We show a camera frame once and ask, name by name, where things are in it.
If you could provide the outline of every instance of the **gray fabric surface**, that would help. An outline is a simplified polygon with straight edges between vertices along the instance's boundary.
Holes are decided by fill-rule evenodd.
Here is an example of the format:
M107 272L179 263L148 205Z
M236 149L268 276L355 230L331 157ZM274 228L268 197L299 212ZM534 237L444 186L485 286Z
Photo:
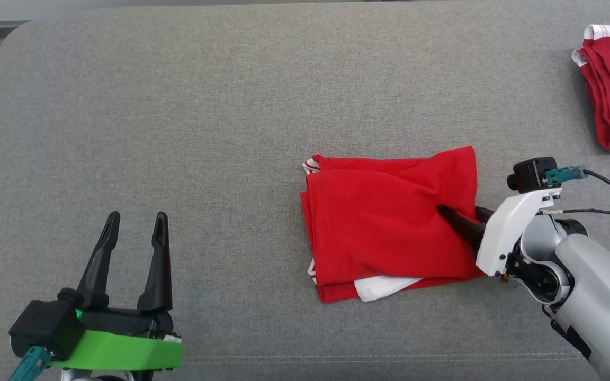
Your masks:
M17 29L0 50L0 379L27 302L75 287L120 210L113 306L169 214L184 366L156 379L596 379L525 290L493 279L319 302L300 164L471 144L478 203L523 159L610 176L571 51L610 3L141 8ZM610 207L597 180L562 207ZM581 215L610 248L610 217ZM43 379L54 379L50 371Z

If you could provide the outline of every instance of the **white label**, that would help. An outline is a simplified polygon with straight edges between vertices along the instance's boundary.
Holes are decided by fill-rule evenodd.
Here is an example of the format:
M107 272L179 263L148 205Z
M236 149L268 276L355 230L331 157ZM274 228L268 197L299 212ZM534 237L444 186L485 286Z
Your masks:
M164 336L164 341L182 342L182 338L177 338L176 336L166 335L166 336Z

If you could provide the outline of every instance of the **teal connector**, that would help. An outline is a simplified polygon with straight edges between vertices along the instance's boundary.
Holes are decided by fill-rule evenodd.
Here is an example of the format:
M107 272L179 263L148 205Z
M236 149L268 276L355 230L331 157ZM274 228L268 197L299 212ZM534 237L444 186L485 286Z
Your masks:
M555 186L557 184L566 183L571 180L581 180L587 178L583 170L585 166L564 167L559 169L550 169L545 172L543 183L547 186Z
M46 369L49 362L51 362L51 357L44 348L30 347L9 377L9 381L33 381Z

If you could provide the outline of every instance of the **white trim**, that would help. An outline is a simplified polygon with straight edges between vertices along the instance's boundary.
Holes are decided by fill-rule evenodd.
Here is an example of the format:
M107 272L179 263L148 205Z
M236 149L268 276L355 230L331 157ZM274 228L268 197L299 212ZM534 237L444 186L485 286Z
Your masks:
M354 288L362 302L377 301L418 282L422 278L385 277L378 275L354 281Z
M315 259L312 258L312 262L310 262L310 267L307 269L307 275L310 275L310 278L312 278L312 281L315 282L315 284L317 284L317 278L315 277L316 274L317 272L315 272Z
M588 60L585 58L585 56L583 56L583 53L580 50L581 49L576 49L573 51L573 53L571 53L571 58L573 58L573 61L578 65L578 67L582 67L588 63Z
M319 172L319 163L310 157L310 159L303 162L303 169L305 169L305 174L315 174Z
M586 40L596 40L603 37L610 37L610 25L588 25L583 34Z

